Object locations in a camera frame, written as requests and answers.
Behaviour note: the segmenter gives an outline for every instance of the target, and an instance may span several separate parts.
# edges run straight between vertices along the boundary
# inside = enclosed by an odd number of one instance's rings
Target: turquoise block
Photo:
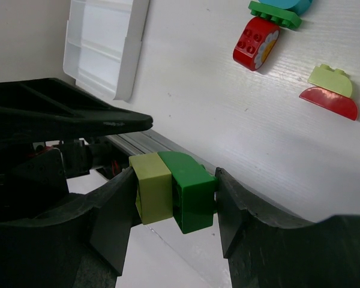
[[[277,8],[295,12],[301,15],[306,12],[312,4],[312,0],[259,0],[260,3],[271,5]]]

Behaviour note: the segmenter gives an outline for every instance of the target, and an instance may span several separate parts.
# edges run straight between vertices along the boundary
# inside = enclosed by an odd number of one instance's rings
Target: toy block
[[[217,179],[191,156],[159,152],[172,173],[173,217],[186,234],[213,224]]]
[[[129,158],[139,181],[136,207],[144,225],[172,217],[172,174],[157,153]]]
[[[340,69],[333,70],[326,64],[316,66],[308,82],[348,98],[352,96],[352,82],[347,74]]]
[[[245,27],[233,51],[233,59],[251,71],[259,69],[277,42],[280,27],[255,17]]]
[[[300,94],[299,97],[351,120],[355,121],[358,118],[358,107],[351,98],[323,88],[309,88]]]
[[[271,21],[281,27],[297,29],[301,25],[301,18],[296,13],[277,7],[251,1],[249,5],[251,14]]]
[[[312,4],[312,0],[259,0],[260,3],[289,10],[297,15],[306,12]]]

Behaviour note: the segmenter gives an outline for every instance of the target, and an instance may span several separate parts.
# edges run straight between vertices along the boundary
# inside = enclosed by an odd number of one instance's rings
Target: white tray
[[[103,100],[131,95],[149,0],[71,0],[63,69]]]

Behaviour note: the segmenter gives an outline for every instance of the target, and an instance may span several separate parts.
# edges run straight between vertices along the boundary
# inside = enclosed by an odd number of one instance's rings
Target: light green block
[[[171,218],[172,174],[157,153],[131,156],[139,180],[136,207],[144,225]]]
[[[352,82],[343,70],[333,70],[325,64],[322,64],[320,67],[316,66],[308,82],[342,96],[352,97]]]

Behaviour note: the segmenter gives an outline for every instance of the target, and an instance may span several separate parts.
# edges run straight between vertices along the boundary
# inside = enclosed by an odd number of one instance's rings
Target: table surface
[[[154,130],[313,221],[360,214],[360,116],[299,99],[322,63],[350,75],[360,109],[360,1],[314,0],[251,72],[232,59],[249,0],[151,0],[132,99]]]

